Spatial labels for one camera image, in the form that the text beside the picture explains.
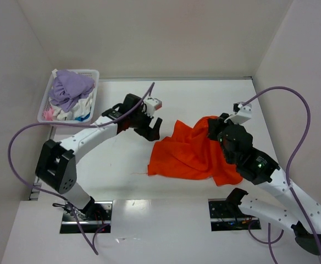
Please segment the orange t shirt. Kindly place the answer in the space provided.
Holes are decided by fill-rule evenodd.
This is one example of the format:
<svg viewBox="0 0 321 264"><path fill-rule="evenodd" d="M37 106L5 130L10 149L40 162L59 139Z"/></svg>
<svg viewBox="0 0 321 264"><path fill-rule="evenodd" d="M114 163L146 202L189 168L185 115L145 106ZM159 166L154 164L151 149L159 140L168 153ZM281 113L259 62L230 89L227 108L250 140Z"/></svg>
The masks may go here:
<svg viewBox="0 0 321 264"><path fill-rule="evenodd" d="M211 119L216 116L202 117L193 127L177 120L172 136L154 144L147 174L186 180L213 178L217 186L240 184L243 177L226 163L220 144L208 138Z"/></svg>

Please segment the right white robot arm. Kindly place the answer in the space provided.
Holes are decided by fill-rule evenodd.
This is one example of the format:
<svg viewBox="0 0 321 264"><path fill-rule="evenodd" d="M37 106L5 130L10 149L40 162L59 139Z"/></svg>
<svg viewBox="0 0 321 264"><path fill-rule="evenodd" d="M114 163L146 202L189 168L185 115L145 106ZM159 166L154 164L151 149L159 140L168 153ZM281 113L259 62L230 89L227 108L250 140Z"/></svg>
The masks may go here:
<svg viewBox="0 0 321 264"><path fill-rule="evenodd" d="M295 242L313 255L321 254L321 204L311 198L268 154L253 147L253 137L223 113L208 121L208 138L217 141L228 164L247 181L271 194L284 208L261 201L235 188L226 198L233 213L264 219L295 237Z"/></svg>

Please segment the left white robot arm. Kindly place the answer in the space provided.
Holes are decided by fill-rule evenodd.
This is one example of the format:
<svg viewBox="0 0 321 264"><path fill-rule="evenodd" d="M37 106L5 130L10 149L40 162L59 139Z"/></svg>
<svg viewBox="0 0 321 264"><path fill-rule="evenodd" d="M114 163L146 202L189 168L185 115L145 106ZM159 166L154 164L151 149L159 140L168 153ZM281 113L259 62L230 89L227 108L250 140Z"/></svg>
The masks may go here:
<svg viewBox="0 0 321 264"><path fill-rule="evenodd" d="M154 126L150 126L150 123L161 106L162 102L157 98L148 96L142 99L127 94L122 103L104 111L91 128L83 129L60 142L46 141L35 174L67 199L71 215L78 213L83 219L104 216L101 205L79 185L76 165L95 147L129 128L148 141L159 140L162 119L157 118Z"/></svg>

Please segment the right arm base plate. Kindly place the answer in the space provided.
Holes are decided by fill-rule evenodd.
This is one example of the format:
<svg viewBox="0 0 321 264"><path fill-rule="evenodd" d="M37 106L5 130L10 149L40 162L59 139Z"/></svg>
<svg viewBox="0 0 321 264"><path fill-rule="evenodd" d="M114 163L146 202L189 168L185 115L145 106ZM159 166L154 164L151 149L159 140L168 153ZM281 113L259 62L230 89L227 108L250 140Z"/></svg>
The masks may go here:
<svg viewBox="0 0 321 264"><path fill-rule="evenodd" d="M248 230L249 227L253 230L261 229L257 217L230 209L224 199L209 199L208 207L213 232Z"/></svg>

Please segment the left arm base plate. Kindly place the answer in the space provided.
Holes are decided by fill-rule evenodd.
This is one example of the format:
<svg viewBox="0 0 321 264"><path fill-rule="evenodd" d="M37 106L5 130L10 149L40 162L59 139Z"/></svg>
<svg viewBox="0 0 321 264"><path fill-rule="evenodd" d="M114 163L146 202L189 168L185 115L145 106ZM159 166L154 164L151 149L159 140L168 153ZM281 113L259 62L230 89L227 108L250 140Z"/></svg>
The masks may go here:
<svg viewBox="0 0 321 264"><path fill-rule="evenodd" d="M98 209L92 216L86 217L78 211L75 212L82 229L87 234L92 234L98 229L99 233L110 233L113 202L96 201L96 204L98 204ZM73 214L70 213L70 208L66 204L54 203L52 206L63 209L62 222L59 231L60 234L80 233L76 219Z"/></svg>

